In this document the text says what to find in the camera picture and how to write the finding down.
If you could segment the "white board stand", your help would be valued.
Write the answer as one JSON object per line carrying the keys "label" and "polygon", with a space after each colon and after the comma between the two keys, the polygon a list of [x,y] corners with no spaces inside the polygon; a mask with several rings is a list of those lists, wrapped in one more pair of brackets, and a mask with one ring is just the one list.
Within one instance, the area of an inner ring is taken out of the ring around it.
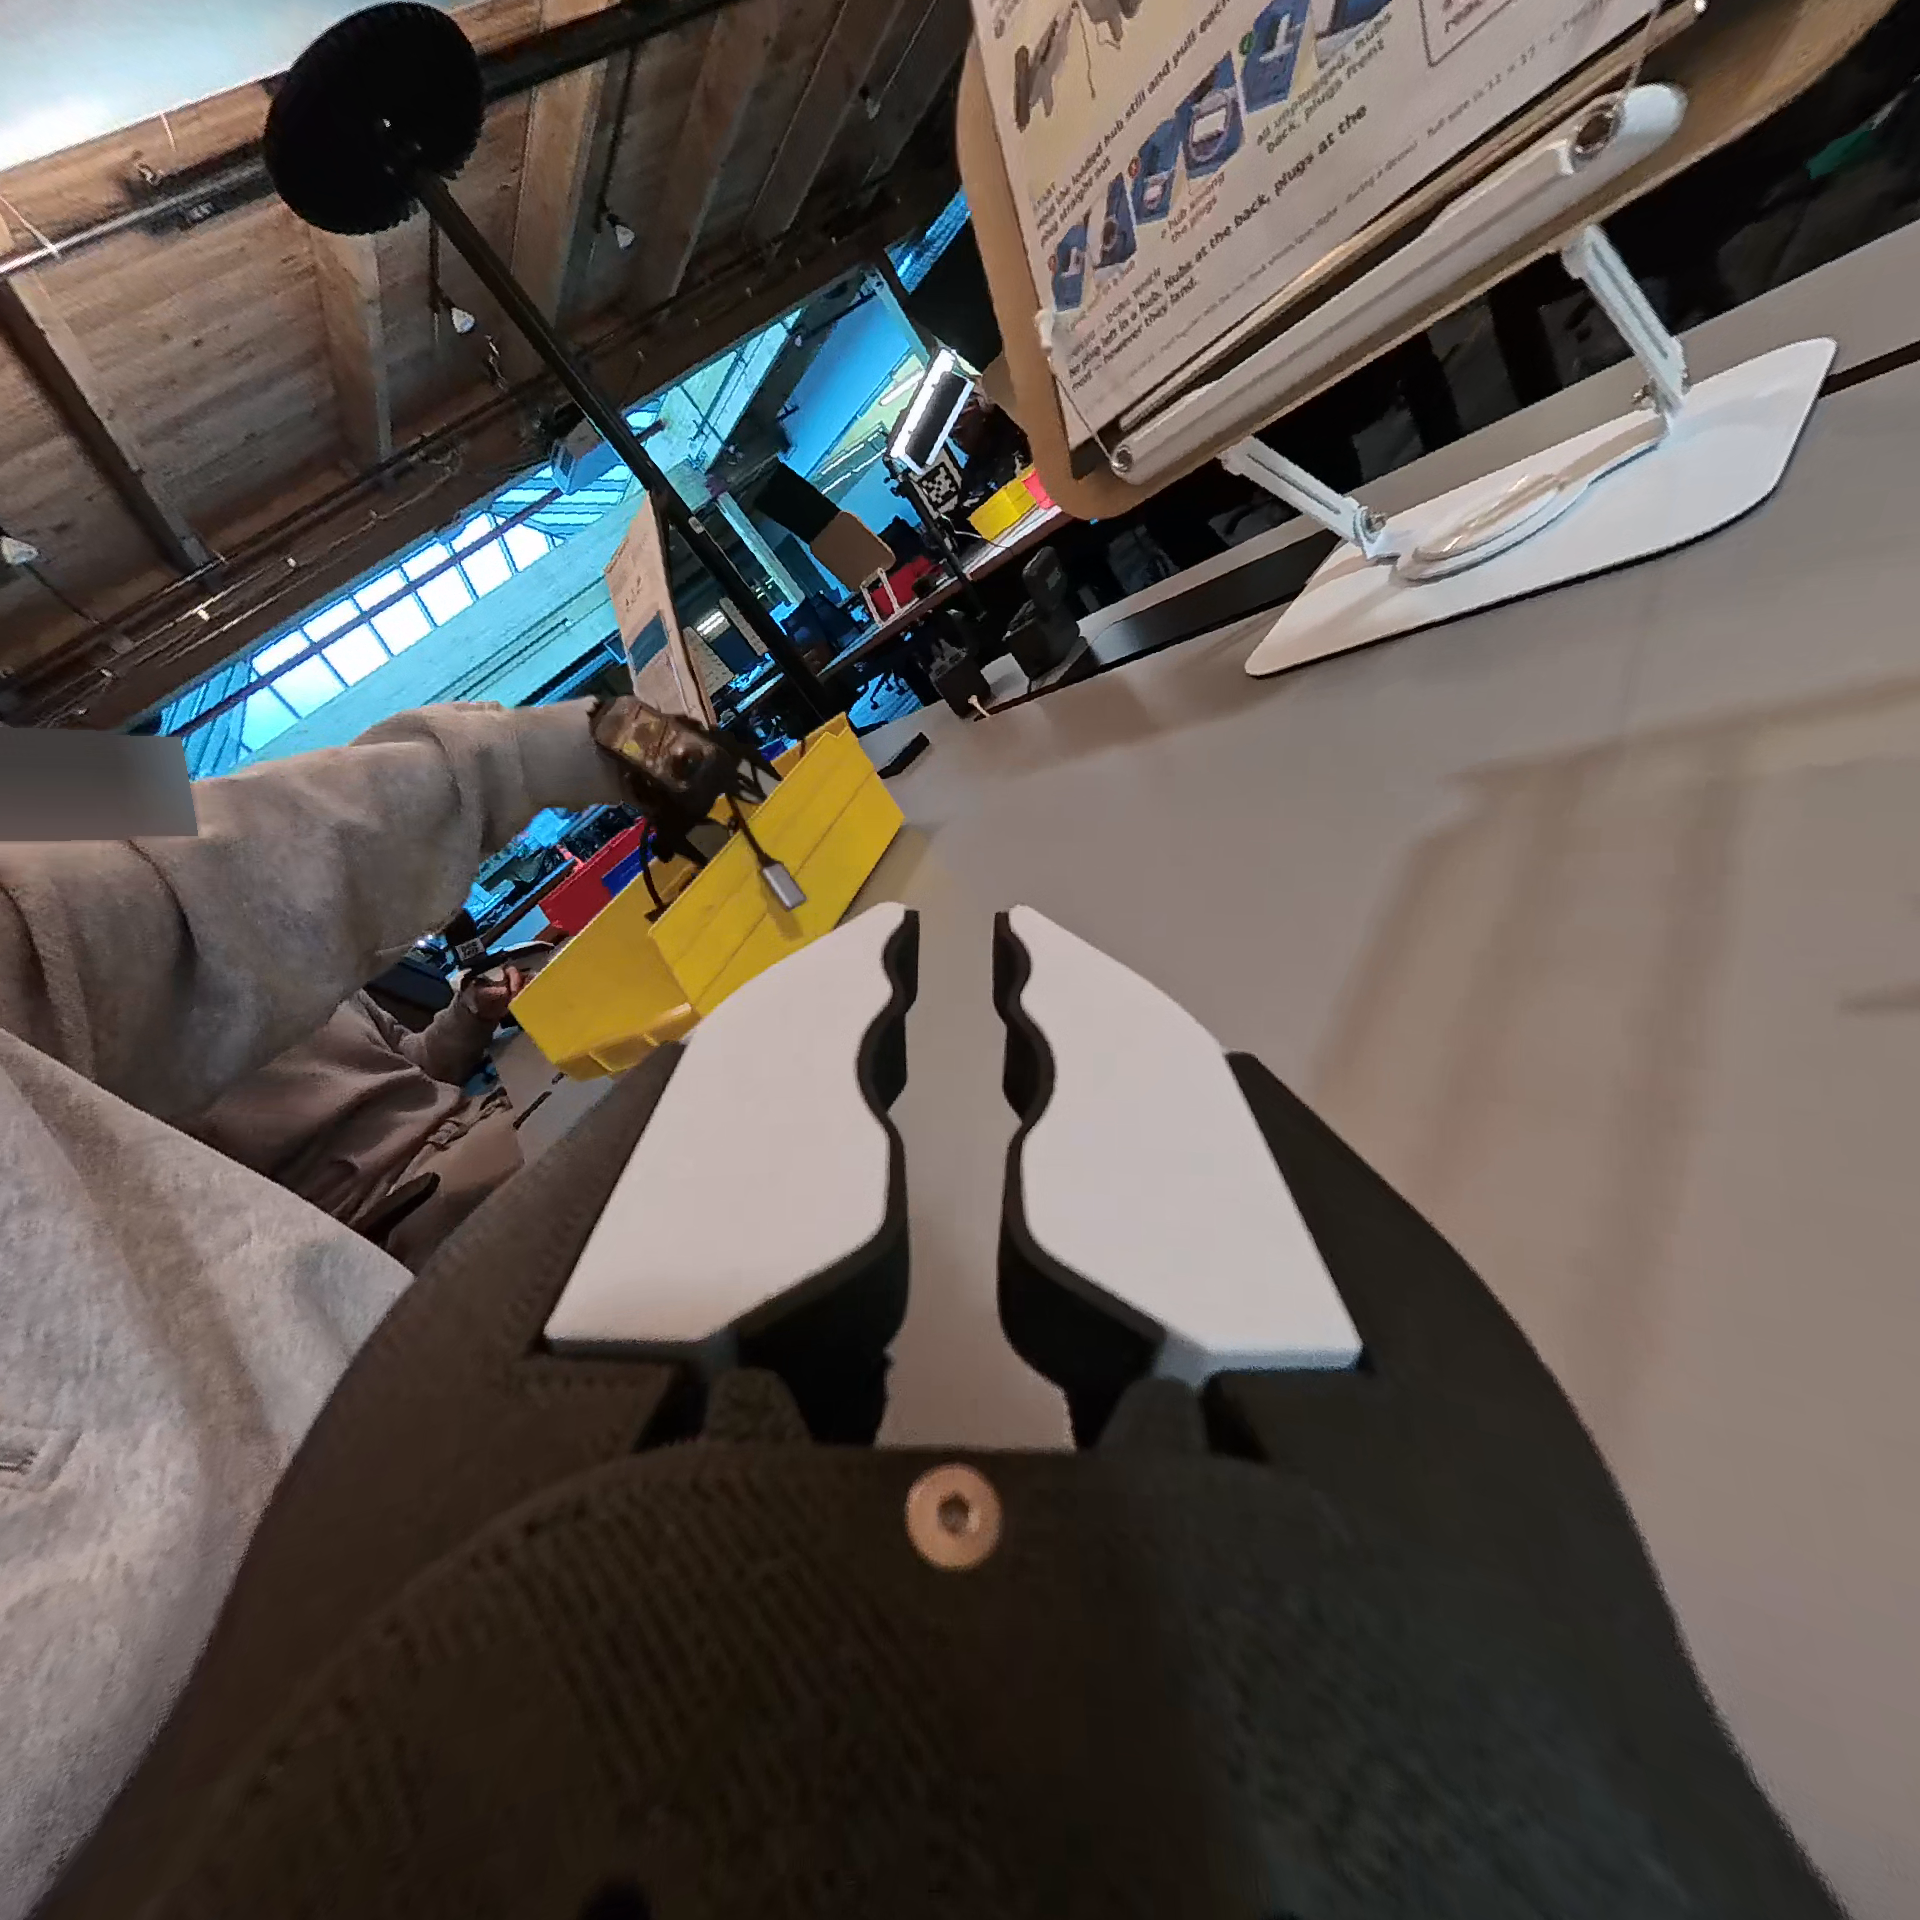
{"label": "white board stand", "polygon": [[[1132,490],[1177,463],[1219,466],[1336,537],[1329,561],[1244,663],[1251,679],[1444,626],[1487,609],[1655,561],[1739,522],[1785,479],[1839,346],[1806,339],[1695,378],[1680,339],[1598,221],[1594,191],[1651,159],[1684,123],[1687,95],[1631,82],[1563,119],[1463,191],[1385,264],[1361,273],[1226,373],[1202,378],[1102,445]],[[1305,394],[1351,356],[1375,356],[1391,323],[1430,320],[1471,273],[1528,239],[1550,239],[1640,365],[1638,403],[1528,459],[1398,516],[1331,487],[1258,441],[1258,413]]]}

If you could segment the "black cable silver plug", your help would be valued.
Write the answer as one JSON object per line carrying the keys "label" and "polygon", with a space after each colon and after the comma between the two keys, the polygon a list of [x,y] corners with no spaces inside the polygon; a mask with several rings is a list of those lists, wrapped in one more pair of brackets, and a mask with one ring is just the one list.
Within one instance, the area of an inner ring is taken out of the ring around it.
{"label": "black cable silver plug", "polygon": [[752,826],[752,811],[774,796],[779,779],[771,762],[748,755],[727,763],[692,763],[683,779],[642,770],[633,784],[651,844],[663,857],[681,859],[703,876],[723,849],[740,844],[769,898],[784,913],[799,913],[808,904],[800,881]]}

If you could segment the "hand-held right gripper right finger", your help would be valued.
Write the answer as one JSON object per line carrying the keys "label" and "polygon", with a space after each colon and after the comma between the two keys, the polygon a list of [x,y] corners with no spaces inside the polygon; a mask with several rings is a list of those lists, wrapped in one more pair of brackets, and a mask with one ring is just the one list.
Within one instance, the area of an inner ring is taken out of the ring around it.
{"label": "hand-held right gripper right finger", "polygon": [[992,938],[1015,1114],[1000,1323],[1068,1404],[1240,1373],[1350,1373],[1361,1332],[1226,1047],[1047,919]]}

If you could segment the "LED light bar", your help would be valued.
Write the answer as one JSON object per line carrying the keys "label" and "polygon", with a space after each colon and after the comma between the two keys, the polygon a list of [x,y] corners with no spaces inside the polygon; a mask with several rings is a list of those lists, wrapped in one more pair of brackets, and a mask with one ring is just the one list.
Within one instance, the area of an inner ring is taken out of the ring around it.
{"label": "LED light bar", "polygon": [[903,471],[924,474],[966,411],[975,381],[952,347],[937,349],[888,441],[888,457]]}

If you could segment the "red plastic bin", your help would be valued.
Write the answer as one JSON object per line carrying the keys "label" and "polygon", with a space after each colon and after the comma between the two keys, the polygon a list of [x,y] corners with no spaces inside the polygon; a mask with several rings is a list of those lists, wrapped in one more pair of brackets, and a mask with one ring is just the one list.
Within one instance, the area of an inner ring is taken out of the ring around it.
{"label": "red plastic bin", "polygon": [[611,837],[588,859],[569,863],[560,881],[538,900],[550,936],[574,938],[598,919],[641,876],[647,849],[650,826],[635,823]]}

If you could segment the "person's grey sweatshirt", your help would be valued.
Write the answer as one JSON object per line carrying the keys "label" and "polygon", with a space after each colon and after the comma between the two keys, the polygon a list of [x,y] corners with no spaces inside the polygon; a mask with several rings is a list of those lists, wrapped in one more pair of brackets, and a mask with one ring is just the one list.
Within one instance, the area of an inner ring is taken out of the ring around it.
{"label": "person's grey sweatshirt", "polygon": [[281,1474],[409,1285],[6,1037],[6,1916],[36,1906],[146,1756]]}

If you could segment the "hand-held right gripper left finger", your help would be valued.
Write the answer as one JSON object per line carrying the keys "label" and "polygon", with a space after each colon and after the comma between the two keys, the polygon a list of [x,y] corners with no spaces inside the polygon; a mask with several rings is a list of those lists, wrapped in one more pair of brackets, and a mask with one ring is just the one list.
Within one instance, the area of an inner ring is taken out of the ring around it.
{"label": "hand-held right gripper left finger", "polygon": [[724,999],[679,1047],[545,1321],[569,1360],[775,1373],[884,1404],[908,1308],[918,913],[881,904]]}

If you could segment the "black pole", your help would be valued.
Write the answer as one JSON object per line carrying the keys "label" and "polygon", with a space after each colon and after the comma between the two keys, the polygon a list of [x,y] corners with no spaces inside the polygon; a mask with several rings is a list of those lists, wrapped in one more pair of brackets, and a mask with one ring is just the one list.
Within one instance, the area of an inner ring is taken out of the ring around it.
{"label": "black pole", "polygon": [[833,700],[800,647],[454,196],[450,184],[473,155],[488,111],[489,66],[450,13],[431,5],[378,5],[330,27],[300,56],[273,96],[260,155],[281,201],[318,232],[374,236],[426,211],[538,363],[600,428],[746,618],[796,701],[812,721],[827,723]]}

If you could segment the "light grey desk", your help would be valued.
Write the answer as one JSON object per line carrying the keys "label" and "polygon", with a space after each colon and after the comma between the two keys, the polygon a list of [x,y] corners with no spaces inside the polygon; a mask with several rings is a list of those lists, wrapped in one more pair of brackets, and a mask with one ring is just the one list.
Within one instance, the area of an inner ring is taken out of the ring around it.
{"label": "light grey desk", "polygon": [[1915,1916],[1915,225],[1697,328],[1833,339],[1716,537],[1281,679],[1254,616],[924,755],[912,1292],[881,1428],[1070,1441],[1001,1340],[992,916],[1254,1051],[1471,1263],[1604,1451],[1852,1916]]}

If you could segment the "yellow plastic bin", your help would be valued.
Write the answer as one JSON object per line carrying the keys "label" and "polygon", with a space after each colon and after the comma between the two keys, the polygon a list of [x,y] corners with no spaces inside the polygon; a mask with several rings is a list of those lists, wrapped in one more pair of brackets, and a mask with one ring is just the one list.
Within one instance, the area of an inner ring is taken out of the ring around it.
{"label": "yellow plastic bin", "polygon": [[586,1080],[635,1067],[851,913],[905,826],[898,803],[846,714],[775,768],[783,779],[752,826],[808,904],[779,909],[740,844],[723,849],[703,876],[681,859],[651,857],[513,1003],[522,1031],[560,1072]]}

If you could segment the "black desk strip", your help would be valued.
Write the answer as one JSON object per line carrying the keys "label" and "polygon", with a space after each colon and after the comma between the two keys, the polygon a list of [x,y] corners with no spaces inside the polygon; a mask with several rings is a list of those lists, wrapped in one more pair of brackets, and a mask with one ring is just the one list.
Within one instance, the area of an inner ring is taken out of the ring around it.
{"label": "black desk strip", "polygon": [[1082,621],[1080,653],[1047,684],[1072,685],[1174,645],[1272,618],[1292,604],[1331,559],[1329,541],[1284,546],[1244,567],[1198,578],[1198,567],[1099,609]]}

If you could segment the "cardboard sign board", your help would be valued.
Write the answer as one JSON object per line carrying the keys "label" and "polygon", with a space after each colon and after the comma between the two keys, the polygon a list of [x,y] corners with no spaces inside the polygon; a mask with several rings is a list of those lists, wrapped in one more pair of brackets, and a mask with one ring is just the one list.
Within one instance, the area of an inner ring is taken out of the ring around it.
{"label": "cardboard sign board", "polygon": [[660,714],[716,727],[703,653],[681,626],[666,532],[647,493],[641,493],[635,516],[607,567],[607,585],[633,697]]}

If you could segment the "person's left forearm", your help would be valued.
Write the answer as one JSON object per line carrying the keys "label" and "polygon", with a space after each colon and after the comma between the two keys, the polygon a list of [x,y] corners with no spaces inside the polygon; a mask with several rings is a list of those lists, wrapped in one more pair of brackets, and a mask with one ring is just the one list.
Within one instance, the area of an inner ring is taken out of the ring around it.
{"label": "person's left forearm", "polygon": [[201,783],[198,834],[6,845],[6,1139],[62,1098],[193,1120],[302,1042],[540,811],[617,796],[593,716],[438,704]]}

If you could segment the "printed instruction sheet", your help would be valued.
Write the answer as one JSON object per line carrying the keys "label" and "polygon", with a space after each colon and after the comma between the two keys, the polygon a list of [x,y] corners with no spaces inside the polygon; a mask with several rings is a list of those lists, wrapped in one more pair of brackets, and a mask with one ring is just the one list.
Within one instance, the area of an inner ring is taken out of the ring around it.
{"label": "printed instruction sheet", "polygon": [[983,2],[1024,307],[1070,443],[1643,27],[1633,2]]}

